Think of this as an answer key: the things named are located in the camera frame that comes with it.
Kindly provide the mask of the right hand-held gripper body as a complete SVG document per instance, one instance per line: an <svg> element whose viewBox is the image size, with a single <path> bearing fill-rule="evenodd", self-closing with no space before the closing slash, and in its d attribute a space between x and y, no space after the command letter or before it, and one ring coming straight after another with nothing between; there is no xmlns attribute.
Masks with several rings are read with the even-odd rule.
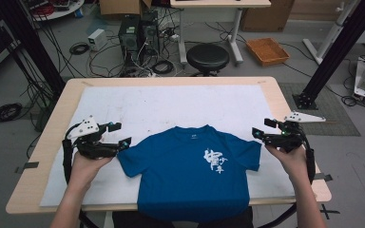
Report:
<svg viewBox="0 0 365 228"><path fill-rule="evenodd" d="M292 111L284 117L284 121L278 123L279 134L265 134L264 143L274 147L281 147L286 152L300 147L306 142L306 136L300 127L304 123L323 123L324 117L313 116L297 111Z"/></svg>

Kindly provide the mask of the blue printed t-shirt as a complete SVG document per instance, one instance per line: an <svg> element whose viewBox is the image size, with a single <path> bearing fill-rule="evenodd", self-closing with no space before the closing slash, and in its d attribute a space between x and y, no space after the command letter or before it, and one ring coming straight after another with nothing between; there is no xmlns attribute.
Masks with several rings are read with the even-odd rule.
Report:
<svg viewBox="0 0 365 228"><path fill-rule="evenodd" d="M125 174L141 177L138 210L154 219L205 223L248 207L246 172L259 169L261 144L210 125L175 126L118 154Z"/></svg>

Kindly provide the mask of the person's left hand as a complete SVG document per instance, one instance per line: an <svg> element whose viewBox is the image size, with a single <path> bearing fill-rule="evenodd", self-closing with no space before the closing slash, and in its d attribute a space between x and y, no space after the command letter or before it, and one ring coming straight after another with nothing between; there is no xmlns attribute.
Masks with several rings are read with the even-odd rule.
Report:
<svg viewBox="0 0 365 228"><path fill-rule="evenodd" d="M74 155L68 189L73 192L86 192L100 169L111 162L111 158L92 160L79 152Z"/></svg>

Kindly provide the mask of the person's right hand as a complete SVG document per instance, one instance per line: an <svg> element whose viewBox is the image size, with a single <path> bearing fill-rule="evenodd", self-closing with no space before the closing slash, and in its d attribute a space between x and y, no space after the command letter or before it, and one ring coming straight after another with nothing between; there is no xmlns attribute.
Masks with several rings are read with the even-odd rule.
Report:
<svg viewBox="0 0 365 228"><path fill-rule="evenodd" d="M308 183L306 155L303 146L286 152L283 148L266 145L265 148L276 157L294 185Z"/></svg>

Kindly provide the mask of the light wooden table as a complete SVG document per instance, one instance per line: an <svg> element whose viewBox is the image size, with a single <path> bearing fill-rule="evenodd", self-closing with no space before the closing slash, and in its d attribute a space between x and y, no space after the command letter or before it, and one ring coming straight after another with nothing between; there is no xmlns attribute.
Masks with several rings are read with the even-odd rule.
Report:
<svg viewBox="0 0 365 228"><path fill-rule="evenodd" d="M205 85L257 85L266 90L272 104L272 114L280 119L290 114L277 81L272 77L171 77L171 78L115 78L72 79L67 82L46 128L37 143L29 162L39 162L37 168L26 169L20 177L6 210L10 214L40 214L55 211L56 206L42 207L41 199L48 185L51 166L62 147L62 140L69 128L82 93L89 86L205 86Z"/></svg>

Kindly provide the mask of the orange shallow tray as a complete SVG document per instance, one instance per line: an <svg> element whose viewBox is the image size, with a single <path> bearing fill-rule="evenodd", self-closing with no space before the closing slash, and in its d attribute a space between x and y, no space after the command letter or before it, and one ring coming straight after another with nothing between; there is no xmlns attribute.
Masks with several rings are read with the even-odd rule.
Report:
<svg viewBox="0 0 365 228"><path fill-rule="evenodd" d="M248 40L246 46L263 67L282 64L290 58L287 51L273 38Z"/></svg>

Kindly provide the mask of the white table leg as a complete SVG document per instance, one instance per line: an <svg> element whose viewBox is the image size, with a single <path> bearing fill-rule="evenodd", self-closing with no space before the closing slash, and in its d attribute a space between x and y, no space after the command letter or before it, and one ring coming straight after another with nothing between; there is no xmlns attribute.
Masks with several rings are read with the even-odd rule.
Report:
<svg viewBox="0 0 365 228"><path fill-rule="evenodd" d="M111 212L106 212L103 228L114 228Z"/></svg>

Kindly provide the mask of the person's dark trousers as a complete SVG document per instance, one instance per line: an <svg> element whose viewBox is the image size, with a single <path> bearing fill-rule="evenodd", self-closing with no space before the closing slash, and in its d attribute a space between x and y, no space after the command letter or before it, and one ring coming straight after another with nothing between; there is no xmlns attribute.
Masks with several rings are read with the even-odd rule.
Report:
<svg viewBox="0 0 365 228"><path fill-rule="evenodd" d="M115 211L112 220L114 228L176 228L171 221L151 218L138 211ZM254 228L253 210L248 207L237 216L201 222L196 228Z"/></svg>

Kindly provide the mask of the black cross tape mark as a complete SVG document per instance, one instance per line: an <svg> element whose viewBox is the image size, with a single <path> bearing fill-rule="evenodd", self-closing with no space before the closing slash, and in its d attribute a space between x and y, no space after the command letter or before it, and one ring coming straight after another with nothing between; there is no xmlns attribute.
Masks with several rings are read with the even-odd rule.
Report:
<svg viewBox="0 0 365 228"><path fill-rule="evenodd" d="M331 210L326 207L324 203L321 204L320 213L325 216L325 218L330 219L331 215L339 215L340 212L337 210Z"/></svg>

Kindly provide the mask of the black computer tower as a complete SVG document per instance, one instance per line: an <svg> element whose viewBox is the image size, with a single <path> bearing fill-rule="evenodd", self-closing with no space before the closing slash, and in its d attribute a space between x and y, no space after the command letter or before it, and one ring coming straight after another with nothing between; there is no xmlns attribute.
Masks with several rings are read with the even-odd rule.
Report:
<svg viewBox="0 0 365 228"><path fill-rule="evenodd" d="M160 50L158 12L155 10L145 11L141 17L141 25L145 54L157 56Z"/></svg>
<svg viewBox="0 0 365 228"><path fill-rule="evenodd" d="M138 52L141 46L139 24L139 15L127 14L122 19L118 32L122 53L127 66L134 66L138 61Z"/></svg>

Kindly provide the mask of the white power supply box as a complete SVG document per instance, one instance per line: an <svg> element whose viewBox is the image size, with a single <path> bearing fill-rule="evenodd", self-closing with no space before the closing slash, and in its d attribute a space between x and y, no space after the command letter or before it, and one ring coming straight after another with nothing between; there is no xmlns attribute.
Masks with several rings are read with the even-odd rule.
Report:
<svg viewBox="0 0 365 228"><path fill-rule="evenodd" d="M98 28L87 37L90 48L94 51L99 51L107 44L106 32Z"/></svg>

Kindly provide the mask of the black round stool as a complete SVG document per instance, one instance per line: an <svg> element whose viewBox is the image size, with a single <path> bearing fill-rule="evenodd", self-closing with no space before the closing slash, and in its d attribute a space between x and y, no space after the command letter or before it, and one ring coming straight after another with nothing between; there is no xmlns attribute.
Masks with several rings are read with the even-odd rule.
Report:
<svg viewBox="0 0 365 228"><path fill-rule="evenodd" d="M230 62L229 53L223 47L200 44L186 53L187 63L198 72L193 76L216 76Z"/></svg>

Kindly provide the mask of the large closed cardboard box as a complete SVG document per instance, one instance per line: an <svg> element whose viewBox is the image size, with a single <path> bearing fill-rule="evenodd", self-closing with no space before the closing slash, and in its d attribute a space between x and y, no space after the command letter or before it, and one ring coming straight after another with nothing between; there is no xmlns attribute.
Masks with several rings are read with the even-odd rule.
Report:
<svg viewBox="0 0 365 228"><path fill-rule="evenodd" d="M240 29L249 32L283 32L295 0L269 0L270 7L247 9Z"/></svg>

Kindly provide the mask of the white-legged wooden desk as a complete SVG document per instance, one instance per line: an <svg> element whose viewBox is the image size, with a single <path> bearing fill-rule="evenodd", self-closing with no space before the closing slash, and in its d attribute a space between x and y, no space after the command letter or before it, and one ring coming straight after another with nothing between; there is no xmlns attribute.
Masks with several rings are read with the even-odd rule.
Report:
<svg viewBox="0 0 365 228"><path fill-rule="evenodd" d="M229 22L234 23L231 34L227 36L227 44L233 52L236 65L243 62L237 44L240 19L244 9L269 8L270 0L170 0L170 6L179 11L178 49L180 62L187 64L183 23L190 22Z"/></svg>

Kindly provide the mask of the round white table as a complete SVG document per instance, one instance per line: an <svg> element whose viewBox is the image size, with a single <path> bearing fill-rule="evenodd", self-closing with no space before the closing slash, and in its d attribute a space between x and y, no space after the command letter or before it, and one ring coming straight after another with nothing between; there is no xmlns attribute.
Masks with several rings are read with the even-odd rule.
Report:
<svg viewBox="0 0 365 228"><path fill-rule="evenodd" d="M76 12L85 0L20 0L33 21L57 19Z"/></svg>

